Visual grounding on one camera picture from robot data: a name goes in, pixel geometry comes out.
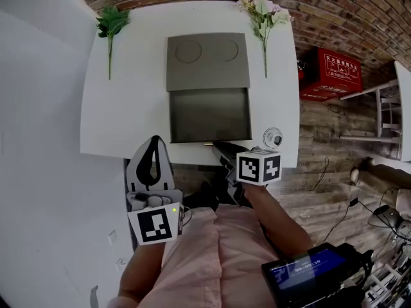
pink shirt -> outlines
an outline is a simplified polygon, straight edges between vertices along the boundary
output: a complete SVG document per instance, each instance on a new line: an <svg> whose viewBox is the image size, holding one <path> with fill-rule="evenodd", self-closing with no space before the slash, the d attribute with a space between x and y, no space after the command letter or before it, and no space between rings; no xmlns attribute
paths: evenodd
<svg viewBox="0 0 411 308"><path fill-rule="evenodd" d="M117 297L108 308L275 307L261 273L275 260L254 210L195 209L183 234L166 244L161 274L141 303Z"/></svg>

blue screen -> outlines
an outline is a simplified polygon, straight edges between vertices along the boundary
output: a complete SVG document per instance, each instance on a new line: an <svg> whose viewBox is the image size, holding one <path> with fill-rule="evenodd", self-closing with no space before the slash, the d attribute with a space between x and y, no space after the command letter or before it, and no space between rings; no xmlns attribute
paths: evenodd
<svg viewBox="0 0 411 308"><path fill-rule="evenodd" d="M272 268L280 289L288 289L297 284L313 280L315 277L343 264L345 259L330 249L302 257L291 264Z"/></svg>

white table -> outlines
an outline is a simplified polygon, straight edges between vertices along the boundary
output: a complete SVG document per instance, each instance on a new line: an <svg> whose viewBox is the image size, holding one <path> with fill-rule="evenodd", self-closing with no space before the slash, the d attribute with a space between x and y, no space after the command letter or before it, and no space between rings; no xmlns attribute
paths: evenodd
<svg viewBox="0 0 411 308"><path fill-rule="evenodd" d="M236 144L264 147L263 134L277 127L283 142L284 167L297 165L299 90L291 25L273 29L268 43L268 78L264 76L261 42L250 19L235 3L194 1L132 10L131 23L114 38L111 81L107 39L96 35L84 85L80 151L131 158L149 137L160 135L170 161L219 165L202 143L169 144L170 120L166 92L167 38L210 32L245 33L250 69L252 141Z"/></svg>
<svg viewBox="0 0 411 308"><path fill-rule="evenodd" d="M394 62L397 79L391 80L382 85L377 85L373 88L364 90L363 92L350 94L340 98L340 100L349 99L356 96L375 92L377 97L377 122L378 122L378 135L377 137L369 136L340 136L341 139L348 139L352 141L379 141L389 142L400 145L401 157L400 161L411 161L411 72L403 67L399 62ZM381 121L381 103L380 103L380 90L398 85L399 94L401 96L401 126L398 124L383 124ZM392 130L399 130L400 137L381 137L382 128L391 128Z"/></svg>

red box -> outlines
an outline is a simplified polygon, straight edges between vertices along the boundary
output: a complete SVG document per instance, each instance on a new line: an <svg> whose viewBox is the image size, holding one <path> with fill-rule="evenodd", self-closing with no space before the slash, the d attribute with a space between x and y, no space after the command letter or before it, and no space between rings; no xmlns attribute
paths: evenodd
<svg viewBox="0 0 411 308"><path fill-rule="evenodd" d="M300 99L326 101L362 92L359 61L315 47L305 58L304 78L299 81Z"/></svg>

green leaf plant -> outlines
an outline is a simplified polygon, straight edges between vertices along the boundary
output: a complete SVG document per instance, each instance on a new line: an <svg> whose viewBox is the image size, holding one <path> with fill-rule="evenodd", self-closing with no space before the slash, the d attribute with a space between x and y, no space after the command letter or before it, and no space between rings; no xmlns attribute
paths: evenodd
<svg viewBox="0 0 411 308"><path fill-rule="evenodd" d="M128 17L129 13L130 10L119 12L115 6L106 6L101 13L101 18L96 18L98 21L97 28L100 30L98 36L100 38L107 38L107 44L109 46L109 80L111 79L113 39L114 36L130 22Z"/></svg>
<svg viewBox="0 0 411 308"><path fill-rule="evenodd" d="M292 21L287 9L269 0L238 0L241 10L248 12L254 34L263 43L264 72L267 79L267 42L270 30L278 24Z"/></svg>

